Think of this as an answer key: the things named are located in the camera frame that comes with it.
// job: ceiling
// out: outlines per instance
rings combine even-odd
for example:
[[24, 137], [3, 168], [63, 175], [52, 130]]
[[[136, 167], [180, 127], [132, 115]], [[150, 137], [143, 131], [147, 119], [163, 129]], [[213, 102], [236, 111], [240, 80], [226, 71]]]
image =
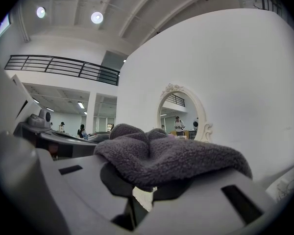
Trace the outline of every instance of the ceiling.
[[[22, 0], [21, 4], [29, 36], [79, 38], [126, 55], [183, 20], [240, 7], [239, 0]], [[39, 6], [46, 9], [43, 19], [36, 16]], [[90, 19], [95, 11], [104, 16], [101, 24]]]
[[[36, 99], [42, 108], [50, 108], [56, 112], [79, 114], [85, 116], [87, 111], [89, 93], [77, 90], [68, 90], [36, 84], [25, 84], [25, 88]], [[95, 102], [95, 117], [114, 118], [117, 112], [117, 98], [97, 94]]]

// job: woman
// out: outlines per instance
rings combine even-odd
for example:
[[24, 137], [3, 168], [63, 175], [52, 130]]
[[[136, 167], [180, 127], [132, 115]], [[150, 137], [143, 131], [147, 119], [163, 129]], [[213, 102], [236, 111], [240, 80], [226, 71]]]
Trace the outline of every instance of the woman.
[[88, 139], [88, 135], [85, 131], [85, 125], [81, 124], [80, 129], [77, 131], [77, 136], [80, 137], [81, 139]]
[[184, 122], [182, 120], [180, 120], [179, 117], [176, 117], [175, 118], [175, 123], [174, 123], [174, 127], [175, 127], [175, 130], [176, 130], [176, 135], [177, 136], [183, 136], [184, 135], [184, 128], [185, 128], [185, 125], [184, 125]]

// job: curved white wall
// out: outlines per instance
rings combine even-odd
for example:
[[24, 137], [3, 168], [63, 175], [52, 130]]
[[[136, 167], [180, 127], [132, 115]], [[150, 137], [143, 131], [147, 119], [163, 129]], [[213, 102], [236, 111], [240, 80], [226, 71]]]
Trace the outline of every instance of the curved white wall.
[[255, 181], [268, 186], [294, 165], [294, 31], [276, 14], [216, 11], [146, 42], [122, 68], [118, 123], [155, 127], [169, 83], [197, 94], [212, 141], [241, 151]]

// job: ceiling light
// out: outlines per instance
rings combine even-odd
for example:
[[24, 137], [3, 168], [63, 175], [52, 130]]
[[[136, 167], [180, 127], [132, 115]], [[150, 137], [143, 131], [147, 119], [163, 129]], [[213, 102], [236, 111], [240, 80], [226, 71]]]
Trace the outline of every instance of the ceiling light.
[[43, 7], [39, 7], [36, 11], [36, 14], [39, 18], [43, 18], [46, 14], [46, 10]]
[[84, 105], [81, 102], [77, 102], [80, 108], [85, 109]]
[[94, 12], [91, 16], [91, 20], [94, 24], [99, 24], [103, 21], [103, 15], [100, 12]]

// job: black slot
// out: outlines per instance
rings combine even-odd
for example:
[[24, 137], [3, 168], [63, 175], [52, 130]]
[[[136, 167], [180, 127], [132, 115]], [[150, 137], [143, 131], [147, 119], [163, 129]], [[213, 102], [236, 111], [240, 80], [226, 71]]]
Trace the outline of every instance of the black slot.
[[247, 225], [263, 214], [235, 185], [221, 190]]
[[21, 111], [24, 109], [24, 107], [27, 105], [27, 103], [28, 103], [28, 101], [26, 100], [26, 101], [25, 101], [25, 103], [23, 104], [23, 106], [21, 107], [21, 109], [20, 109], [20, 111], [19, 111], [19, 113], [18, 113], [18, 115], [16, 116], [16, 118], [15, 118], [15, 119], [17, 119], [17, 118], [18, 118], [19, 114], [20, 114], [20, 113], [21, 113]]
[[59, 171], [60, 171], [60, 174], [61, 175], [64, 175], [64, 174], [75, 172], [75, 171], [81, 170], [81, 169], [82, 169], [81, 166], [79, 166], [79, 165], [73, 165], [73, 166], [70, 166], [70, 167], [59, 169]]

